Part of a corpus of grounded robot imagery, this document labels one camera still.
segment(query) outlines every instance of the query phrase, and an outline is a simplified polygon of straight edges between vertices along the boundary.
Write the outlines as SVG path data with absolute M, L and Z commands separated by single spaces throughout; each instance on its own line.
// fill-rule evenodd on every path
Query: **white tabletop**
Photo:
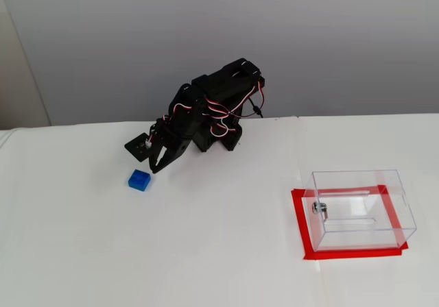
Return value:
M 191 144 L 142 193 L 127 181 L 147 163 L 123 145 L 150 124 L 19 130 L 4 143 L 0 306 L 439 304 L 438 115 L 242 121 L 233 152 Z M 410 248 L 302 260 L 290 190 L 311 171 L 350 169 L 399 170 L 418 225 Z
M 151 123 L 20 130 L 0 149 L 0 306 L 322 306 L 291 202 L 296 119 L 242 121 L 154 175 L 123 145 Z

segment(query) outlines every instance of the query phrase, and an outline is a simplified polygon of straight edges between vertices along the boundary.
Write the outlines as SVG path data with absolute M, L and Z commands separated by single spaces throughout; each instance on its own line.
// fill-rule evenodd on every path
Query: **black robotic arm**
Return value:
M 241 58 L 218 72 L 202 75 L 191 84 L 183 84 L 164 115 L 125 148 L 140 162 L 150 159 L 153 173 L 159 172 L 179 158 L 191 142 L 207 151 L 217 140 L 232 151 L 242 135 L 239 120 L 261 115 L 265 80 L 260 70 Z M 242 106 L 254 93 L 260 92 L 262 104 L 253 105 L 254 113 L 242 116 Z M 162 148 L 166 148 L 158 161 Z

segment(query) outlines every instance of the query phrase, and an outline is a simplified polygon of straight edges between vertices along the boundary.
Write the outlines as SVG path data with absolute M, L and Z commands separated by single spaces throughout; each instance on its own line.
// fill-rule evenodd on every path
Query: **white wall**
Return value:
M 0 130 L 42 127 L 49 119 L 4 0 L 0 0 Z
M 264 115 L 439 111 L 439 0 L 6 0 L 54 124 L 155 119 L 245 57 Z

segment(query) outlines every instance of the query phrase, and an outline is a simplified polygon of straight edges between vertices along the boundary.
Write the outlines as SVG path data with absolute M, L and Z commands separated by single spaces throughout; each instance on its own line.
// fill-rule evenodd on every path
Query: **transparent acrylic box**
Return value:
M 416 231 L 396 170 L 313 172 L 302 202 L 314 251 L 400 248 Z

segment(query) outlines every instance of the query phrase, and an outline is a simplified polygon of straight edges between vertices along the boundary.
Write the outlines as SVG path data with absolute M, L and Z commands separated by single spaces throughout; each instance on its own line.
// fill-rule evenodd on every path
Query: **blue lego brick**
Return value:
M 148 186 L 150 181 L 151 181 L 151 175 L 149 173 L 140 170 L 134 170 L 130 180 L 128 180 L 128 186 L 144 192 L 146 186 Z

